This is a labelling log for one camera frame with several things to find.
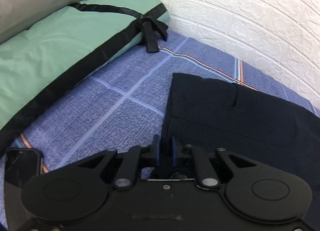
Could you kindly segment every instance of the white brick wall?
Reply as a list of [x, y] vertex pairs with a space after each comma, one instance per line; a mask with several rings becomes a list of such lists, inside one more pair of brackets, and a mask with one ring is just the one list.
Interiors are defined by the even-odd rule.
[[171, 30], [242, 59], [320, 108], [320, 0], [161, 0]]

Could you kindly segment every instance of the green pillow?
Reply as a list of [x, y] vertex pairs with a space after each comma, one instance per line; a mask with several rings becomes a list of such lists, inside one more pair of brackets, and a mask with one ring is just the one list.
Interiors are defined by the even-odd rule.
[[168, 20], [160, 0], [86, 0], [0, 45], [0, 153], [88, 75], [143, 37], [148, 43], [155, 27], [165, 33]]

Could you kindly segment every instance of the blue fabric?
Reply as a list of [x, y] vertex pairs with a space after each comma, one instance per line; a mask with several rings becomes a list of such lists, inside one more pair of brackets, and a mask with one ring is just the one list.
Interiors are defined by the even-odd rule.
[[[147, 53], [135, 46], [84, 80], [40, 116], [24, 134], [44, 154], [44, 163], [54, 170], [109, 147], [126, 152], [131, 146], [149, 144], [161, 133], [172, 73], [235, 82], [186, 56], [239, 79], [239, 60], [192, 38], [169, 32], [161, 49]], [[305, 107], [320, 116], [320, 110], [294, 91], [258, 69], [243, 63], [244, 82], [262, 92]], [[18, 138], [13, 146], [23, 144]], [[3, 179], [4, 159], [0, 161]], [[144, 171], [148, 176], [150, 169]], [[3, 183], [0, 182], [0, 221], [5, 224]]]

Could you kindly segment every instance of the screw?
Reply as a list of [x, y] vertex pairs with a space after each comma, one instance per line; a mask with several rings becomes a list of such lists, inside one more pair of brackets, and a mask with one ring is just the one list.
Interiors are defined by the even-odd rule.
[[219, 181], [215, 178], [205, 178], [204, 180], [202, 180], [202, 184], [206, 185], [207, 187], [216, 186], [218, 183]]
[[118, 187], [127, 187], [131, 184], [131, 181], [127, 178], [120, 178], [115, 181], [116, 186]]
[[163, 188], [163, 189], [171, 189], [171, 186], [168, 185], [168, 184], [165, 184], [165, 185], [162, 186], [162, 188]]

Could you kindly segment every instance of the mint green fabric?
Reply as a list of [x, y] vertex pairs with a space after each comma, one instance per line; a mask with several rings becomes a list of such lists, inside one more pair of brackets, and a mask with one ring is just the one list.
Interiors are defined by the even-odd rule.
[[[86, 0], [86, 4], [126, 7], [145, 14], [160, 0]], [[0, 45], [0, 129], [29, 101], [72, 65], [135, 17], [82, 12], [64, 7]], [[158, 20], [167, 22], [166, 12]], [[108, 62], [141, 41], [141, 33]]]

